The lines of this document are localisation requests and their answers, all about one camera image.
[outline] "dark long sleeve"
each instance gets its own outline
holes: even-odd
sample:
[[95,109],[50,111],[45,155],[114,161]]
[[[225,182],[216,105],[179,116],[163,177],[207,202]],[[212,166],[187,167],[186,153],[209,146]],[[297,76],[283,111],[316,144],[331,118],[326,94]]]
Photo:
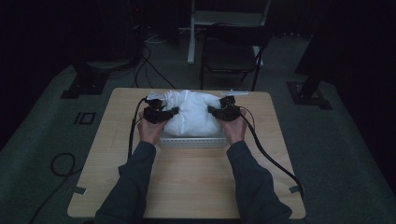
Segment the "dark long sleeve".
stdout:
[[235,197],[242,223],[290,223],[291,210],[274,192],[271,173],[253,158],[245,141],[227,151],[235,178]]
[[141,221],[146,210],[155,154],[155,146],[139,142],[131,158],[119,167],[120,178],[96,212],[95,223],[131,224]]

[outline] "wooden table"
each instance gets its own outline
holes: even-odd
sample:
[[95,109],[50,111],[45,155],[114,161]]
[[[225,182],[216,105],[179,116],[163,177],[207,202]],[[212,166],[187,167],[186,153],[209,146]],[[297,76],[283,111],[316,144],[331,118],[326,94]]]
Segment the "wooden table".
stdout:
[[[119,179],[118,167],[127,161],[128,139],[135,108],[150,91],[115,89],[108,102],[92,148],[78,181],[84,194],[74,193],[68,207],[70,217],[94,217]],[[220,91],[205,91],[219,95]],[[236,105],[254,116],[256,133],[267,153],[293,173],[271,97],[266,92],[236,96]],[[140,106],[142,111],[146,104]],[[138,142],[135,130],[134,148]],[[259,164],[274,177],[281,202],[292,210],[291,218],[305,216],[299,192],[290,193],[295,182],[269,162],[257,149],[249,130],[247,145]],[[234,198],[234,179],[225,148],[160,148],[153,164],[145,217],[151,218],[239,218]]]

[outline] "chair backrest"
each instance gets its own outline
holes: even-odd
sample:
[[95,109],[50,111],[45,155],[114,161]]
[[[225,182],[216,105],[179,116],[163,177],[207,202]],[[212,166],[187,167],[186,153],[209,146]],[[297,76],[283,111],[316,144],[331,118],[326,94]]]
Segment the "chair backrest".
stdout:
[[206,27],[205,38],[214,37],[232,45],[259,46],[265,48],[272,33],[261,25],[236,25],[214,23]]

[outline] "black chair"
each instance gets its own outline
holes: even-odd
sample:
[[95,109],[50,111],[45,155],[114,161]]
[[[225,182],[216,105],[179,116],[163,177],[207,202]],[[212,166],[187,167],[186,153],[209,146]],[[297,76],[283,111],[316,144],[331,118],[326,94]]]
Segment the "black chair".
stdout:
[[[262,25],[214,23],[206,26],[201,60],[201,90],[204,88],[205,73],[243,74],[242,82],[248,73],[254,72],[251,87],[254,91],[262,52],[271,37],[272,34]],[[254,53],[253,47],[258,47],[257,53]]]

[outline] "chair seat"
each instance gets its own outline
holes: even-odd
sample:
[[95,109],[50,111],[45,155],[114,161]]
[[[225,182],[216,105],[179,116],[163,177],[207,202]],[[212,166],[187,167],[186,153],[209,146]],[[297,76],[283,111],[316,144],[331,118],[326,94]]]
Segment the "chair seat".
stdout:
[[251,46],[235,46],[218,39],[206,42],[205,65],[210,71],[248,73],[256,68],[255,55]]

